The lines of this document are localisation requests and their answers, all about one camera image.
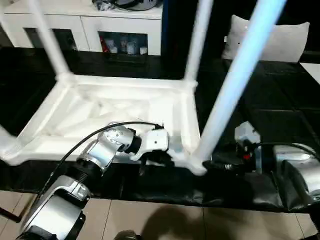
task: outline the black tablecloth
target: black tablecloth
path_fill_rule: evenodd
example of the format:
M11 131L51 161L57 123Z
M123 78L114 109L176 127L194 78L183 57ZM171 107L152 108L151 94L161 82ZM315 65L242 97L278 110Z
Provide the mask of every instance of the black tablecloth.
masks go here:
M17 135L55 84L43 50L0 50L0 124ZM103 53L65 52L71 71L79 75L181 79L184 67L148 56L138 62L113 59ZM198 74L195 92L202 131L231 62L206 62ZM264 142L302 143L320 150L319 84L298 63L260 62L215 150L234 143L234 129L244 121ZM0 161L0 189L36 193L57 162L30 160L19 166ZM70 165L66 163L61 173ZM187 169L114 163L93 191L95 197L131 201L219 206L273 212L303 212L302 201L290 182L272 172L234 175L210 171L202 177Z

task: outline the beige floor tile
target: beige floor tile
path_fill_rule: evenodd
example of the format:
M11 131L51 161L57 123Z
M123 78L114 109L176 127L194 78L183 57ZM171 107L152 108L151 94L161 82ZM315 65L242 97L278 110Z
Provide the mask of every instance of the beige floor tile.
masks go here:
M85 223L77 240L101 240L107 222L111 200L91 198L82 210Z
M305 238L317 233L317 229L309 214L296 213L295 215L299 221Z
M298 240L303 237L295 214L205 208L208 240Z
M22 193L13 191L0 191L0 207L12 212L16 207ZM0 216L0 234L3 231L8 219Z
M23 193L13 213L15 215L27 213L30 207L30 203L33 199L33 194ZM15 223L14 221L7 221L2 233L0 234L0 240L15 240L17 236L20 234L20 227L22 225L22 222L23 219L20 223Z
M143 240L204 240L201 207L113 200L103 240L133 230Z

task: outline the white pillow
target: white pillow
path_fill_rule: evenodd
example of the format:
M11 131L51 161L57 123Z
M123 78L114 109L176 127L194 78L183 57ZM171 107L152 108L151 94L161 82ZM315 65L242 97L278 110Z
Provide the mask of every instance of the white pillow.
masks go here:
M222 53L223 59L234 59L249 23L248 20L232 15L231 29ZM306 46L309 25L309 22L305 22L299 25L274 26L260 60L298 62Z

